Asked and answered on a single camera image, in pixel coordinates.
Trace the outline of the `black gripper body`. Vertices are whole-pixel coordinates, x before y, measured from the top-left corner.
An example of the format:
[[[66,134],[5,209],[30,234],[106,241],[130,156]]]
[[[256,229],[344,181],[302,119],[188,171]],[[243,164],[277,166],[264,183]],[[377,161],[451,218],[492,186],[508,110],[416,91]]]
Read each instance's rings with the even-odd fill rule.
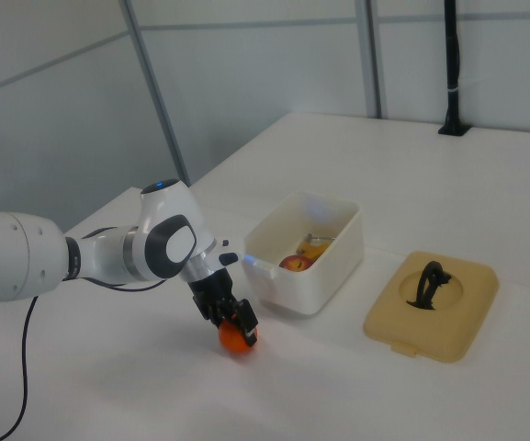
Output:
[[[227,269],[218,270],[202,280],[190,282],[188,286],[205,320],[234,321],[238,300],[233,296],[233,282]]]

